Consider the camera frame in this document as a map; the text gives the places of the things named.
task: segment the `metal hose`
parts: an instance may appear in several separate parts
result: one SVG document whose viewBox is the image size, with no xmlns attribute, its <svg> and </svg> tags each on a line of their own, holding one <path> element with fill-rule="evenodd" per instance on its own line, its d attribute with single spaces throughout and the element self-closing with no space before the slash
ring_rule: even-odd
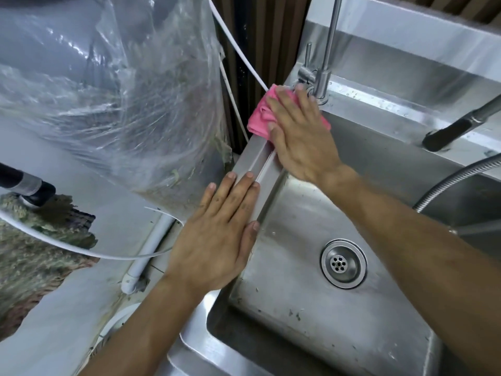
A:
<svg viewBox="0 0 501 376">
<path fill-rule="evenodd" d="M 501 166 L 501 154 L 497 154 L 490 158 L 485 158 L 475 162 L 461 170 L 456 171 L 453 175 L 447 177 L 435 187 L 430 189 L 413 207 L 418 213 L 421 213 L 437 196 L 442 194 L 448 188 L 460 183 L 462 180 L 470 178 L 476 174 L 483 173 L 487 170 Z"/>
</svg>

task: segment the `person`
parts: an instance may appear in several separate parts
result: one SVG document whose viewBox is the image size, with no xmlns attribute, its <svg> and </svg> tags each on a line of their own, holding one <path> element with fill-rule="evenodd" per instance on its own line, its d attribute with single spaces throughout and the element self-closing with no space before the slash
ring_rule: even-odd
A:
<svg viewBox="0 0 501 376">
<path fill-rule="evenodd" d="M 268 99 L 272 141 L 286 170 L 316 185 L 355 224 L 421 316 L 471 369 L 501 375 L 501 266 L 432 219 L 372 188 L 342 163 L 303 87 Z M 259 223 L 247 223 L 260 186 L 211 183 L 176 241 L 163 278 L 82 376 L 150 376 L 204 295 L 246 266 Z"/>
</svg>

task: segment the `plastic wrap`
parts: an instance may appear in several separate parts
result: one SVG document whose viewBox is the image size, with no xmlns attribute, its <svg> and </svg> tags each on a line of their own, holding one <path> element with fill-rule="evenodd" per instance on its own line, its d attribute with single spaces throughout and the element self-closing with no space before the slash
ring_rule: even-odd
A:
<svg viewBox="0 0 501 376">
<path fill-rule="evenodd" d="M 1 54 L 1 113 L 184 221 L 231 159 L 208 0 L 85 2 L 100 15 L 85 33 L 84 48 L 85 39 L 77 44 L 65 35 L 71 16 L 83 12 L 75 5 L 16 11 L 12 23 L 23 32 L 16 44 L 24 37 L 34 41 L 19 52 L 30 55 L 26 50 L 38 45 L 45 55 L 41 61 L 62 65 L 22 61 L 17 66 L 12 55 L 2 60 Z M 54 42 L 60 45 L 51 47 Z M 71 63 L 61 59 L 75 52 Z M 75 68 L 82 61 L 79 76 Z"/>
</svg>

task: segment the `folded pink cloth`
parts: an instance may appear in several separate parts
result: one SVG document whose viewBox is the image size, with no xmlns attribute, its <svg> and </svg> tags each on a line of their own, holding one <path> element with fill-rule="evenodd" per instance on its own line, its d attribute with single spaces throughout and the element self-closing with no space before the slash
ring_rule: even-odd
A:
<svg viewBox="0 0 501 376">
<path fill-rule="evenodd" d="M 299 99 L 297 95 L 290 91 L 287 90 L 287 93 L 289 96 L 292 98 L 294 103 L 299 105 Z M 247 124 L 247 129 L 249 132 L 257 134 L 258 136 L 264 137 L 267 140 L 270 139 L 270 133 L 268 131 L 268 124 L 269 123 L 276 123 L 277 119 L 275 115 L 273 114 L 272 110 L 270 107 L 268 107 L 268 103 L 266 102 L 266 97 L 270 97 L 273 99 L 278 99 L 277 96 L 277 85 L 272 85 L 270 90 L 266 93 L 266 95 L 261 99 L 261 101 L 258 103 L 258 107 L 255 109 L 254 113 L 249 119 L 249 123 Z M 322 117 L 322 123 L 327 129 L 331 129 L 331 125 L 329 122 Z"/>
</svg>

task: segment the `drain ring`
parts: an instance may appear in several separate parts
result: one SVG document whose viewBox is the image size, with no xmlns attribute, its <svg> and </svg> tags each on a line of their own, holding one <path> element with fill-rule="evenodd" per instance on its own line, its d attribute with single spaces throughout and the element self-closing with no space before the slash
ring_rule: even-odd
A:
<svg viewBox="0 0 501 376">
<path fill-rule="evenodd" d="M 353 289 L 367 273 L 367 260 L 362 250 L 345 239 L 333 240 L 325 246 L 320 258 L 325 277 L 341 289 Z"/>
</svg>

